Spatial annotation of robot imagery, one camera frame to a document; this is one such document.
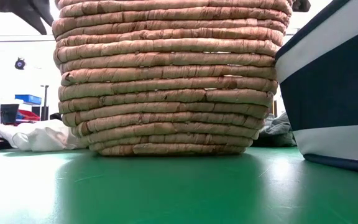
basket bottom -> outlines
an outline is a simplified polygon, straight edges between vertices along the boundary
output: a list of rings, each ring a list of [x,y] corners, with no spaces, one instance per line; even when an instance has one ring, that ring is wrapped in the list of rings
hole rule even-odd
[[[98,152],[103,156],[201,156],[241,154],[245,150],[242,146],[145,143],[114,146]]]

white cloth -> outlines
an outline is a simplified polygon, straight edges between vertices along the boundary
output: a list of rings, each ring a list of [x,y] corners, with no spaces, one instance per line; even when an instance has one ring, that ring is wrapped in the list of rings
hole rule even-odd
[[[22,123],[16,127],[0,124],[0,135],[13,148],[23,151],[45,152],[85,148],[71,129],[58,119],[34,124]]]

desk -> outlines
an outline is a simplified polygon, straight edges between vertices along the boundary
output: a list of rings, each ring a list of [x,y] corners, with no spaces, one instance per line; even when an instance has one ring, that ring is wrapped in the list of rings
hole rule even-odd
[[[111,158],[0,152],[0,224],[358,224],[358,173],[296,148]]]

green table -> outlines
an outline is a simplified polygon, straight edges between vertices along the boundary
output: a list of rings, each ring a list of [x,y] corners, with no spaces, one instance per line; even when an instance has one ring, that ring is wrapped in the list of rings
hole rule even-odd
[[[0,152],[0,224],[358,224],[358,173],[296,148],[108,158]]]

wicker basket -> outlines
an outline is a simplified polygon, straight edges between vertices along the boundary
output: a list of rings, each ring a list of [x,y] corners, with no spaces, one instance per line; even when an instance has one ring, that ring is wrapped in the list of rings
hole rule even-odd
[[[238,154],[277,90],[291,0],[56,0],[63,122],[109,156]]]

